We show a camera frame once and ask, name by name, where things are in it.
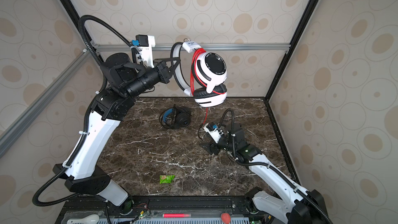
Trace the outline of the red round object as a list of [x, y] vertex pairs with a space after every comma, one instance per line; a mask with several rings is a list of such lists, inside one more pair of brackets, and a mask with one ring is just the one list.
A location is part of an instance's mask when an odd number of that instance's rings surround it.
[[228, 213], [222, 213], [221, 216], [221, 221], [223, 224], [230, 224], [231, 223], [231, 216]]

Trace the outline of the white plastic object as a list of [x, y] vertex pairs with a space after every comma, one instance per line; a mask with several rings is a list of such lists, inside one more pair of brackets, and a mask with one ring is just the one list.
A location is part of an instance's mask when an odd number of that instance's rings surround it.
[[99, 220], [98, 214], [92, 214], [84, 218], [71, 218], [67, 221], [67, 224], [97, 224]]

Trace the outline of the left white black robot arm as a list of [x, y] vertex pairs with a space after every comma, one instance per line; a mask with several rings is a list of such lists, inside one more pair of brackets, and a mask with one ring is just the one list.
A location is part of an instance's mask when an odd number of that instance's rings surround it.
[[[96, 22], [113, 32], [130, 48], [132, 56], [117, 53], [107, 60], [100, 58], [89, 40], [85, 27], [87, 21]], [[129, 202], [129, 194], [97, 166], [97, 161], [136, 98], [158, 83], [168, 84], [179, 65], [179, 61], [173, 59], [154, 60], [152, 52], [146, 51], [154, 46], [149, 36], [138, 35], [135, 41], [129, 41], [98, 17], [80, 17], [78, 31], [101, 69], [103, 84], [86, 110], [83, 130], [72, 153], [63, 163], [54, 166], [54, 177], [34, 194], [32, 203], [39, 207], [56, 205], [79, 195], [100, 196], [115, 206]], [[65, 180], [71, 194], [54, 201], [40, 201], [40, 195], [59, 178]]]

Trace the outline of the pink marker pen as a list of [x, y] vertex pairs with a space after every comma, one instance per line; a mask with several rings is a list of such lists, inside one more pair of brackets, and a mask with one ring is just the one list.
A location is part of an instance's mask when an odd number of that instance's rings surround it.
[[191, 214], [187, 213], [165, 213], [163, 218], [190, 218]]

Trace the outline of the aluminium rail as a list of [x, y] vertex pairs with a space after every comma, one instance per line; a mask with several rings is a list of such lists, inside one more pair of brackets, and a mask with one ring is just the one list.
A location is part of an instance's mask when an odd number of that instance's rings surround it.
[[[200, 44], [207, 51], [265, 51], [265, 50], [282, 50], [288, 51], [290, 44], [287, 43], [267, 43], [267, 44]], [[94, 44], [93, 47], [97, 52], [130, 52], [131, 49], [126, 44], [120, 45], [103, 45]]]
[[87, 50], [82, 52], [2, 134], [1, 157], [9, 151], [25, 130], [65, 87], [89, 56], [90, 53]]

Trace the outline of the green snack packet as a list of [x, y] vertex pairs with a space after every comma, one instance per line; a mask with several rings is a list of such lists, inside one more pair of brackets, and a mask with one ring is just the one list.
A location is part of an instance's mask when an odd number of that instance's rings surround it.
[[174, 178], [175, 175], [160, 175], [160, 184], [170, 184]]

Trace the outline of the left aluminium rail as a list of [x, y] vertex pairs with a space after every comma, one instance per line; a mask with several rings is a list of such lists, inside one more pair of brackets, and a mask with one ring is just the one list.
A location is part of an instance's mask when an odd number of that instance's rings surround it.
[[90, 53], [87, 50], [82, 52], [2, 134], [1, 157], [9, 151], [25, 130], [65, 87], [89, 56]]

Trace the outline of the back aluminium rail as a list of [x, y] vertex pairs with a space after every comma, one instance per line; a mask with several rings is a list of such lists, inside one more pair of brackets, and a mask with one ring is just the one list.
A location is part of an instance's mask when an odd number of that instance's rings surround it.
[[[267, 44], [200, 44], [207, 51], [265, 51], [265, 50], [282, 50], [288, 51], [290, 44], [287, 43], [267, 43]], [[120, 45], [103, 45], [94, 44], [93, 47], [97, 52], [130, 52], [131, 49], [126, 44]]]

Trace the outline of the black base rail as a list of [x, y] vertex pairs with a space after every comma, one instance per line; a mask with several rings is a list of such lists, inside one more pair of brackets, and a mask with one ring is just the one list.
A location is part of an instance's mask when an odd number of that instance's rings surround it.
[[[66, 201], [57, 224], [71, 218], [99, 215], [100, 224], [220, 224], [221, 214], [228, 213], [233, 224], [279, 224], [266, 212], [250, 212], [243, 196], [147, 196], [134, 197], [130, 213], [122, 215], [120, 208], [95, 198], [76, 197]], [[190, 218], [163, 218], [165, 213], [187, 213]]]

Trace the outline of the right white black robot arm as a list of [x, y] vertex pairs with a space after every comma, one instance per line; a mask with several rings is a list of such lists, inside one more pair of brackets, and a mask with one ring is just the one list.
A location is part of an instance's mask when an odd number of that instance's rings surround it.
[[325, 201], [316, 190], [308, 191], [276, 168], [258, 147], [246, 141], [239, 123], [218, 127], [207, 123], [204, 131], [211, 141], [202, 147], [211, 155], [224, 150], [234, 162], [254, 172], [276, 193], [256, 189], [247, 194], [250, 212], [266, 212], [284, 224], [330, 224]]

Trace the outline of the black blue headphones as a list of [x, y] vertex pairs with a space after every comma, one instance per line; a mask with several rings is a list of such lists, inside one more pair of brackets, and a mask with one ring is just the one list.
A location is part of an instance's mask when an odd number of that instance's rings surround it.
[[166, 129], [185, 128], [191, 123], [191, 110], [185, 106], [174, 105], [159, 116], [159, 123]]

